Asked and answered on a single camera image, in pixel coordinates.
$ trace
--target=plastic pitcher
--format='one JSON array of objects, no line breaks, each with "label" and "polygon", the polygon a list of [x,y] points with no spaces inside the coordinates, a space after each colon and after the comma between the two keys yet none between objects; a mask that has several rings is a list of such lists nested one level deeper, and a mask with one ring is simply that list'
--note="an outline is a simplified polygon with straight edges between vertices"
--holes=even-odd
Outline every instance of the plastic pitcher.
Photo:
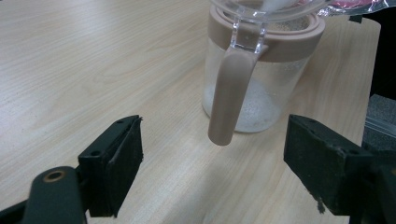
[{"label": "plastic pitcher", "polygon": [[324,30],[325,0],[212,0],[203,107],[208,136],[263,131],[281,115]]}]

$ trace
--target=beige handle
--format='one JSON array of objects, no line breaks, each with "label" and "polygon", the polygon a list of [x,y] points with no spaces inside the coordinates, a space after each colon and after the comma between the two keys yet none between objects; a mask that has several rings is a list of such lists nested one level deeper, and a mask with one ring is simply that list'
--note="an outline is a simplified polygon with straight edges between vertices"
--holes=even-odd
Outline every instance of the beige handle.
[{"label": "beige handle", "polygon": [[260,53],[232,47],[226,50],[219,68],[209,123],[208,136],[213,143],[230,144],[254,66],[266,50],[266,46]]}]

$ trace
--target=plastic bag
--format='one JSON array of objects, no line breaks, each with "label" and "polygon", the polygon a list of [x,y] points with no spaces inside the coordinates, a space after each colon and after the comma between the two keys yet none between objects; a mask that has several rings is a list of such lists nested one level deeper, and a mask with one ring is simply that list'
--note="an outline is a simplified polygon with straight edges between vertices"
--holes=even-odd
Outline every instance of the plastic bag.
[{"label": "plastic bag", "polygon": [[396,7],[396,0],[334,0],[318,12],[319,16],[361,15],[387,7]]}]

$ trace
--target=wooden table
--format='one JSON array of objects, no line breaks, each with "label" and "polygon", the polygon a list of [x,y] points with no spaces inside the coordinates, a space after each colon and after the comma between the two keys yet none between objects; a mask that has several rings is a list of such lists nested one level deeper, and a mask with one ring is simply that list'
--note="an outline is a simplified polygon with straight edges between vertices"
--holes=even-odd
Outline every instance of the wooden table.
[{"label": "wooden table", "polygon": [[289,113],[361,142],[376,22],[327,19],[281,120],[212,144],[201,106],[210,3],[0,1],[0,210],[113,121],[144,118],[145,159],[117,219],[90,223],[347,223],[283,162]]}]

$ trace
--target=black device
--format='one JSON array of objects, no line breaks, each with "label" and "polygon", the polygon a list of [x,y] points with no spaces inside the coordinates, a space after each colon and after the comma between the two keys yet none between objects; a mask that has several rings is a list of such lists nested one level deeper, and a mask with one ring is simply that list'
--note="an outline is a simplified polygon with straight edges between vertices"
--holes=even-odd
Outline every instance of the black device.
[{"label": "black device", "polygon": [[119,119],[78,156],[38,175],[29,198],[0,212],[0,224],[87,223],[116,217],[143,160],[139,116]]},{"label": "black device", "polygon": [[350,224],[396,223],[396,151],[359,147],[314,119],[290,115],[284,161],[320,212],[326,205]]}]

